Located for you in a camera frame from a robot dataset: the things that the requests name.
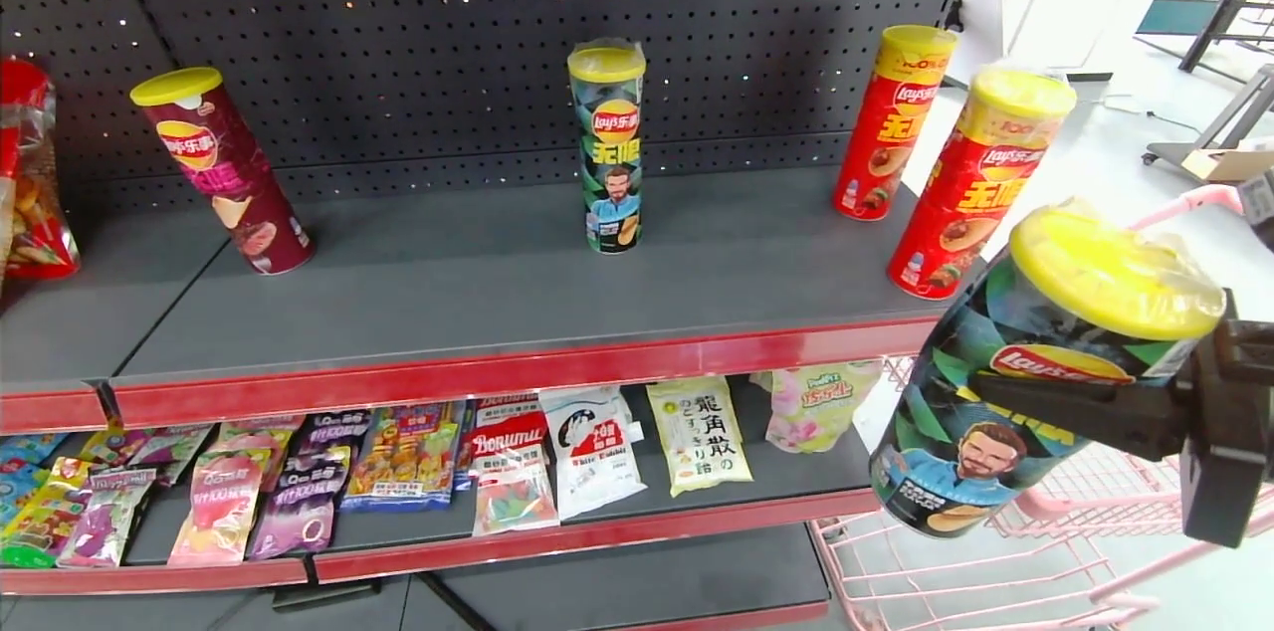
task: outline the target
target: maroon potato chip can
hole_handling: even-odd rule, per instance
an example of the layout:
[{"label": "maroon potato chip can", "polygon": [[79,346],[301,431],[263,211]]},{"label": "maroon potato chip can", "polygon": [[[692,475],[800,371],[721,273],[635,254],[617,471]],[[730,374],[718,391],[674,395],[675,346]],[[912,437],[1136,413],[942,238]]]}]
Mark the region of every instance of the maroon potato chip can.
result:
[{"label": "maroon potato chip can", "polygon": [[209,196],[252,270],[278,275],[310,260],[315,246],[234,108],[218,69],[169,71],[130,94],[182,173]]}]

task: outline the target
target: red shelf edge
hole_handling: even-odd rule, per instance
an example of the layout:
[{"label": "red shelf edge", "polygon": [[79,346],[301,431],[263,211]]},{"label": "red shelf edge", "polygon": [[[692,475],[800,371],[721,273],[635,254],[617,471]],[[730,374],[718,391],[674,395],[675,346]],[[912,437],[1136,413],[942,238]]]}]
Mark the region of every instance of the red shelf edge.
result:
[{"label": "red shelf edge", "polygon": [[471,566],[548,553],[577,552],[641,544],[664,539],[706,537],[762,526],[801,524],[827,516],[865,514],[879,509],[871,488],[769,500],[707,510],[673,511],[634,519],[568,524],[494,537],[465,537],[383,549],[315,555],[320,584],[392,576],[433,569]]},{"label": "red shelf edge", "polygon": [[782,626],[785,623],[818,621],[819,618],[826,617],[829,612],[832,612],[832,603],[831,600],[826,600],[810,604],[727,613],[724,616],[683,618],[680,621],[666,621],[664,623],[626,626],[623,631],[741,631],[744,628],[767,628],[771,626]]},{"label": "red shelf edge", "polygon": [[159,427],[386,407],[510,390],[641,382],[911,354],[938,316],[777,333],[600,345],[413,365],[349,367],[261,377],[115,385],[124,423]]},{"label": "red shelf edge", "polygon": [[4,594],[18,597],[225,591],[306,583],[308,576],[299,558],[274,558],[215,567],[0,570],[0,586],[4,586]]},{"label": "red shelf edge", "polygon": [[106,427],[97,390],[0,395],[0,435],[80,432]]}]

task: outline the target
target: red potato chip can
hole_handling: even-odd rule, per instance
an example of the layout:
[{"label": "red potato chip can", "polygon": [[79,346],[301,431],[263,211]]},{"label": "red potato chip can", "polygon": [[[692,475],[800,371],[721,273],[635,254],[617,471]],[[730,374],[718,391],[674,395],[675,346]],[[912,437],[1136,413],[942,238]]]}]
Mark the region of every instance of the red potato chip can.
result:
[{"label": "red potato chip can", "polygon": [[1064,80],[980,71],[889,260],[889,279],[925,300],[954,294],[1074,106]]},{"label": "red potato chip can", "polygon": [[929,106],[943,83],[956,34],[934,27],[889,27],[836,181],[832,205],[857,221],[889,213]]},{"label": "red potato chip can", "polygon": [[209,196],[252,270],[278,275],[310,260],[315,246],[218,69],[169,71],[138,84],[129,96],[154,124],[181,172]]}]

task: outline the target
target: candy bag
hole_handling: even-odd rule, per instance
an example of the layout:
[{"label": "candy bag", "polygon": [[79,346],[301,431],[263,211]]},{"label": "candy bag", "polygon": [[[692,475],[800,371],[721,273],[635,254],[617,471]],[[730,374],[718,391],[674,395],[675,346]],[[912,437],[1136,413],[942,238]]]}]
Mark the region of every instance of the candy bag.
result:
[{"label": "candy bag", "polygon": [[138,451],[132,453],[127,465],[154,467],[155,484],[172,487],[181,479],[181,473],[186,472],[186,467],[195,459],[211,431],[211,424],[159,427]]},{"label": "candy bag", "polygon": [[195,460],[190,514],[168,555],[169,566],[217,566],[243,561],[256,497],[273,449],[209,449]]},{"label": "candy bag", "polygon": [[772,395],[766,440],[789,453],[832,449],[883,368],[882,359],[874,358],[753,374],[752,381]]},{"label": "candy bag", "polygon": [[65,278],[79,269],[79,250],[57,200],[54,87],[28,61],[6,59],[3,68],[0,126],[18,131],[8,274]]},{"label": "candy bag", "polygon": [[57,566],[120,566],[124,546],[132,533],[135,512],[154,481],[153,468],[117,469],[89,477],[88,488],[93,496],[75,523],[70,540],[57,556]]},{"label": "candy bag", "polygon": [[363,437],[371,426],[372,413],[366,409],[310,414],[301,432],[297,455],[318,454],[331,447],[349,447],[350,456],[358,456]]},{"label": "candy bag", "polygon": [[627,439],[623,400],[618,385],[540,393],[563,520],[646,490]]},{"label": "candy bag", "polygon": [[65,433],[18,435],[0,440],[0,459],[22,459],[39,464],[54,454],[57,445],[66,439]]},{"label": "candy bag", "polygon": [[106,430],[94,432],[84,442],[79,459],[90,463],[94,469],[124,467],[152,436],[153,430],[124,430],[112,421]]},{"label": "candy bag", "polygon": [[27,506],[48,478],[48,470],[33,461],[9,459],[0,463],[0,530]]},{"label": "candy bag", "polygon": [[474,432],[478,507],[474,537],[557,526],[544,463],[543,414],[521,414]]},{"label": "candy bag", "polygon": [[377,410],[341,510],[419,511],[451,504],[459,430],[451,403]]},{"label": "candy bag", "polygon": [[349,477],[349,447],[288,458],[257,526],[248,558],[274,558],[294,549],[321,552],[331,542],[333,504]]},{"label": "candy bag", "polygon": [[[301,424],[303,424],[304,421],[304,414],[285,414],[278,417],[261,417],[257,419],[242,419],[238,422],[225,422],[222,424],[222,431],[217,436],[217,441],[213,442],[213,446],[220,445],[236,437],[252,436],[260,439],[261,435],[269,435],[273,439],[273,445],[270,445],[270,447],[274,450],[274,454],[265,470],[265,478],[261,479],[261,491],[273,492],[274,484],[279,479],[279,474],[283,473],[283,463],[287,460],[288,455],[288,441],[292,440],[292,435],[301,428]],[[238,449],[251,449],[255,446],[259,445],[256,442],[251,445],[241,444]]]},{"label": "candy bag", "polygon": [[48,569],[57,561],[75,523],[84,514],[89,463],[57,458],[39,491],[0,535],[0,558],[11,566]]},{"label": "candy bag", "polygon": [[673,481],[671,495],[752,482],[724,377],[669,380],[646,388]]}]

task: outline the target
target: cartoon man illustration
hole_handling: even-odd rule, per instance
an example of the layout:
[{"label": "cartoon man illustration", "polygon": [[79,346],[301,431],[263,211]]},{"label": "cartoon man illustration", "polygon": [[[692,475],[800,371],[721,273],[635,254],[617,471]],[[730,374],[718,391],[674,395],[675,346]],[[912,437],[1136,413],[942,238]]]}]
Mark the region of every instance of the cartoon man illustration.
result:
[{"label": "cartoon man illustration", "polygon": [[641,208],[641,196],[632,192],[632,171],[628,167],[612,167],[603,182],[608,198],[595,201],[589,210],[598,223],[618,223],[637,213]]},{"label": "cartoon man illustration", "polygon": [[891,482],[903,478],[953,502],[998,506],[1017,491],[1000,484],[999,477],[1012,472],[1027,454],[1027,445],[1013,427],[999,422],[978,422],[964,432],[956,461],[938,459],[922,449],[888,450],[885,464]]}]

